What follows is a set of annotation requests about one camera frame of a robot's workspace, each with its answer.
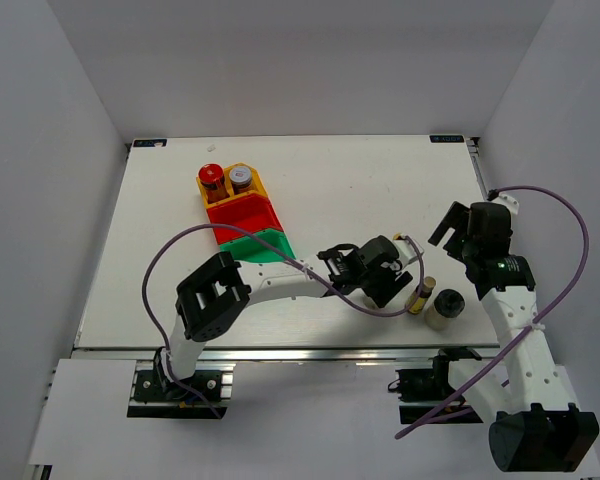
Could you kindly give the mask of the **red lid chili sauce jar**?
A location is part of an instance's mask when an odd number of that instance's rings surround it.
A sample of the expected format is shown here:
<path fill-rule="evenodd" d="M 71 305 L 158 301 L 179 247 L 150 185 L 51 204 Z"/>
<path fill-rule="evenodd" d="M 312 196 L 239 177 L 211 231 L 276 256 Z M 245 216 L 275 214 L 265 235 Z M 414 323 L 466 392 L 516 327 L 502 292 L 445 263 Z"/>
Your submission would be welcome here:
<path fill-rule="evenodd" d="M 198 179 L 209 204 L 224 200 L 227 197 L 224 170 L 218 164 L 205 164 L 198 172 Z"/>

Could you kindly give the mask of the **black lid spice grinder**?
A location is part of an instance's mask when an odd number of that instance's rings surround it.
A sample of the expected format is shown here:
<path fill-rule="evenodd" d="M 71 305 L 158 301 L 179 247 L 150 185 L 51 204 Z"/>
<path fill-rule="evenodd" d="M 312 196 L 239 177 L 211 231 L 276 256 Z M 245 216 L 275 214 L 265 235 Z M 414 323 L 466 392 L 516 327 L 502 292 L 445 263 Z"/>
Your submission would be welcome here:
<path fill-rule="evenodd" d="M 376 309 L 377 308 L 377 305 L 376 305 L 375 301 L 371 297 L 369 297 L 369 296 L 364 296 L 363 297 L 363 303 L 364 303 L 364 305 L 367 308 L 370 308 L 370 309 Z"/>

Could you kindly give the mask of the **white lid sauce jar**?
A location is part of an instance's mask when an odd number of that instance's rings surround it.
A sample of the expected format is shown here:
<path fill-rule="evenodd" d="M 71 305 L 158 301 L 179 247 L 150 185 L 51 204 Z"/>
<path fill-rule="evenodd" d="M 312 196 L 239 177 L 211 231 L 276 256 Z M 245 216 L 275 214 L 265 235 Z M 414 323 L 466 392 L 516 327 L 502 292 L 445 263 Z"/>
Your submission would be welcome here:
<path fill-rule="evenodd" d="M 254 189 L 253 172 L 249 166 L 236 165 L 229 171 L 229 180 L 234 195 L 250 192 Z"/>

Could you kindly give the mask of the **yellow label small bottle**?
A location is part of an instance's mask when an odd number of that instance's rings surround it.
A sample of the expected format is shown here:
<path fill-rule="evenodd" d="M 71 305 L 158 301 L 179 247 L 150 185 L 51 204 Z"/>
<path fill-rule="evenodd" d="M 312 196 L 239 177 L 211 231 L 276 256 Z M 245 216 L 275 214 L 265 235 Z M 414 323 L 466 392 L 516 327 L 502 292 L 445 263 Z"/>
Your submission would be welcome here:
<path fill-rule="evenodd" d="M 410 315 L 420 314 L 436 287 L 436 279 L 426 276 L 422 281 L 422 286 L 416 288 L 405 303 L 407 313 Z"/>

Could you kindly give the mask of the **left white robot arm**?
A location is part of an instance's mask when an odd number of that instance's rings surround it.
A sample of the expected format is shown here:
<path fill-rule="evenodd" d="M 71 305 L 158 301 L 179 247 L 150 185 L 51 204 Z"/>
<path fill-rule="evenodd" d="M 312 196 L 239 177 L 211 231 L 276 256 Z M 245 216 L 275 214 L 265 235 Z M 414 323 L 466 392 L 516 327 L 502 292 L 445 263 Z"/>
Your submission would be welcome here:
<path fill-rule="evenodd" d="M 340 244 L 305 260 L 253 263 L 215 254 L 176 287 L 181 326 L 160 355 L 157 387 L 171 399 L 185 396 L 204 346 L 250 306 L 297 297 L 345 300 L 360 290 L 384 308 L 412 281 L 407 267 L 422 260 L 420 245 L 406 235 L 380 235 L 361 247 Z"/>

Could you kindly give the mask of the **black lid white spice jar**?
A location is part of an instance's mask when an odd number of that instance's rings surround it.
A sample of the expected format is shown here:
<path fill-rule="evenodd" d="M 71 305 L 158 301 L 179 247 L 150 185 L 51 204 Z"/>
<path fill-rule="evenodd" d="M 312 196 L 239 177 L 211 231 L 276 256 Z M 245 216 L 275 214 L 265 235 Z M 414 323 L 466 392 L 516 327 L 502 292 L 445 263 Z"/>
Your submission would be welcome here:
<path fill-rule="evenodd" d="M 454 289 L 442 290 L 434 299 L 433 304 L 425 312 L 426 325 L 435 330 L 442 331 L 449 327 L 465 308 L 465 299 L 462 294 Z"/>

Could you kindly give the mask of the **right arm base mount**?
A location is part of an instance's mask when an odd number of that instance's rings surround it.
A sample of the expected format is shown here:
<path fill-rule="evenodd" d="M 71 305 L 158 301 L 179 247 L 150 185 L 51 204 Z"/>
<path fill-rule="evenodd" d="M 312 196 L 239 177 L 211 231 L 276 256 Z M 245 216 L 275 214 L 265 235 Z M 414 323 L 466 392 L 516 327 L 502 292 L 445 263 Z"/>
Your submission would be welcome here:
<path fill-rule="evenodd" d="M 459 360 L 481 361 L 482 357 L 469 347 L 448 347 L 440 349 L 426 368 L 396 371 L 387 391 L 398 395 L 402 425 L 411 424 L 454 392 L 448 382 L 449 365 Z"/>

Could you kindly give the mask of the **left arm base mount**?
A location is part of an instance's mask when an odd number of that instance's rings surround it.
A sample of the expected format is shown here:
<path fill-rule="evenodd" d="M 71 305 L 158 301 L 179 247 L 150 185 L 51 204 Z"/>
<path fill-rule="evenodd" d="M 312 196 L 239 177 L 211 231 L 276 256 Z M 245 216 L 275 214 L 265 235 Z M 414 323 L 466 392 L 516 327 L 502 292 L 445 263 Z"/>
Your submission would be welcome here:
<path fill-rule="evenodd" d="M 182 383 L 201 393 L 209 404 L 177 384 L 163 387 L 152 361 L 136 363 L 127 417 L 136 419 L 221 420 L 228 409 L 234 364 L 205 363 Z"/>

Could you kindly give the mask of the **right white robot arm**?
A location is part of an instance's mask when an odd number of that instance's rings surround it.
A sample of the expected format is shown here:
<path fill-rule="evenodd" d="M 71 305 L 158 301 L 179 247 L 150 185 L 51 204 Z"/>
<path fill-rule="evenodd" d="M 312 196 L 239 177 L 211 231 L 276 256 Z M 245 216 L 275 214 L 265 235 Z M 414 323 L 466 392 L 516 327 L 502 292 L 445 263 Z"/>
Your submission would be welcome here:
<path fill-rule="evenodd" d="M 492 374 L 466 389 L 462 367 L 448 363 L 431 374 L 433 390 L 460 392 L 489 425 L 489 449 L 503 472 L 573 472 L 596 440 L 594 413 L 582 411 L 565 388 L 538 322 L 536 282 L 528 261 L 510 253 L 511 211 L 500 203 L 451 205 L 429 242 L 465 267 L 494 327 L 508 374 Z"/>

